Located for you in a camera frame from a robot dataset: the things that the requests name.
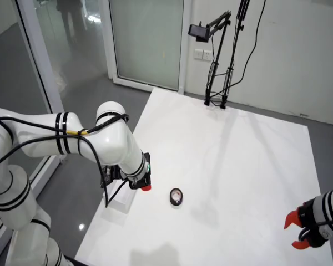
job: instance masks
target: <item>gray floor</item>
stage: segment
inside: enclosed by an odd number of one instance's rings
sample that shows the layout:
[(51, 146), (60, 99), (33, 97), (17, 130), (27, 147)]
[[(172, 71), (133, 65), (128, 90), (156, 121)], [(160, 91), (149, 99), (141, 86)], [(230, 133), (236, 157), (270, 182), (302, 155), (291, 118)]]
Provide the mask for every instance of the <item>gray floor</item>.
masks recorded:
[[(54, 5), (47, 8), (50, 8), (50, 18), (53, 18)], [(56, 14), (53, 23), (58, 23), (58, 20), (59, 16)], [(50, 27), (50, 21), (47, 21), (46, 25)], [(88, 27), (88, 31), (94, 30), (94, 33), (88, 35), (89, 39), (94, 42), (94, 38), (99, 37), (100, 43), (100, 33), (94, 27)], [(52, 38), (62, 40), (59, 34), (64, 35), (65, 31), (56, 30)], [(15, 43), (10, 41), (12, 37), (9, 35), (6, 34), (5, 38), (7, 43)], [(45, 36), (45, 40), (49, 42), (50, 37)], [(53, 49), (54, 44), (55, 42), (51, 41), (48, 46)], [(101, 103), (108, 100), (118, 101), (130, 115), (129, 126), (133, 130), (148, 101), (149, 93), (114, 85), (103, 73), (96, 71), (100, 69), (97, 56), (84, 53), (79, 45), (72, 48), (59, 43), (59, 47), (59, 53), (50, 53), (50, 57), (55, 56), (53, 67), (57, 66), (57, 69), (54, 71), (62, 77), (65, 84), (61, 94), (65, 110), (77, 113), (83, 125), (89, 128), (94, 124), (95, 112)], [(64, 49), (72, 51), (68, 51), (69, 56), (63, 58), (61, 55), (68, 54)], [(229, 106), (308, 126), (321, 192), (333, 188), (333, 126), (244, 105), (230, 103)], [(80, 156), (69, 155), (38, 197), (39, 204), (52, 218), (51, 236), (57, 240), (64, 254), (75, 256), (101, 199), (102, 189), (99, 187), (96, 165)], [(82, 231), (78, 229), (81, 223), (85, 224)], [(5, 258), (6, 252), (0, 257), (0, 265), (4, 265)]]

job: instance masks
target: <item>white platform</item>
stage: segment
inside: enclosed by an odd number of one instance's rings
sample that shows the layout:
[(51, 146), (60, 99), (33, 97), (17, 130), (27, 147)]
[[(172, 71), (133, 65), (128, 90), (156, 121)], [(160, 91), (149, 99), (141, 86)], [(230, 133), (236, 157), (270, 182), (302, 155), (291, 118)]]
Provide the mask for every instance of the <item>white platform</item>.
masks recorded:
[[(106, 265), (326, 265), (286, 215), (320, 194), (307, 127), (154, 89), (134, 135), (152, 190), (128, 214), (100, 204), (76, 259)], [(172, 207), (178, 187), (184, 201)]]

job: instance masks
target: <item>glass wall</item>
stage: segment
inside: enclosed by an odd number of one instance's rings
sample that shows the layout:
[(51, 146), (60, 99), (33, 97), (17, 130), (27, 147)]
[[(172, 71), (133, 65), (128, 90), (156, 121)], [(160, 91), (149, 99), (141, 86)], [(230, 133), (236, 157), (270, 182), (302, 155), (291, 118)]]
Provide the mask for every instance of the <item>glass wall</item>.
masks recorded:
[(177, 90), (183, 0), (110, 0), (118, 75)]
[[(47, 113), (11, 0), (0, 0), (0, 108), (31, 115)], [(21, 150), (9, 158), (9, 164), (22, 166), (28, 176), (41, 161)]]
[(31, 1), (64, 104), (82, 85), (107, 76), (98, 0)]

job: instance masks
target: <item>white robotic arm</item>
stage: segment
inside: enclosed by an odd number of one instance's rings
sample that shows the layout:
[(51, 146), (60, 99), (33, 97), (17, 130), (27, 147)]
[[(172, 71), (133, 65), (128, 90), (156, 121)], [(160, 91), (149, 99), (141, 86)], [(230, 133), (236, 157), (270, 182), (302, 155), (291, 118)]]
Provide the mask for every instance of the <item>white robotic arm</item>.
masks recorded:
[(296, 249), (321, 247), (333, 236), (333, 190), (319, 195), (290, 212), (285, 229), (292, 223), (303, 228), (299, 240), (292, 246)]
[(18, 142), (30, 157), (81, 154), (96, 162), (101, 173), (101, 165), (118, 165), (119, 177), (127, 178), (130, 188), (149, 190), (149, 154), (138, 147), (125, 118), (124, 108), (115, 102), (98, 108), (96, 127), (91, 130), (84, 129), (71, 112), (21, 115), (0, 109), (0, 218), (14, 229), (7, 265), (56, 265), (58, 261), (72, 265), (49, 238), (50, 217), (37, 205), (25, 171), (8, 166), (13, 143)]

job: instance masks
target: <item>glass door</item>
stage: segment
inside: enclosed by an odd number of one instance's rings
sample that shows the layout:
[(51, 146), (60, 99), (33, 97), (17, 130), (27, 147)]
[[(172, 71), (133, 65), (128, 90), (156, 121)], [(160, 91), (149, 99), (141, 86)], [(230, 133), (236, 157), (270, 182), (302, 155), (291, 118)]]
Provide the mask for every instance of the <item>glass door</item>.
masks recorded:
[(101, 2), (113, 81), (183, 94), (191, 0)]
[[(34, 55), (38, 52), (36, 40), (23, 23), (26, 13), (17, 4), (0, 0), (0, 108), (30, 115), (62, 112), (49, 71), (38, 71), (38, 66), (49, 65)], [(23, 167), (37, 196), (57, 168), (59, 157), (31, 158), (19, 150), (9, 158), (9, 164)], [(0, 222), (0, 254), (10, 237), (11, 231)]]

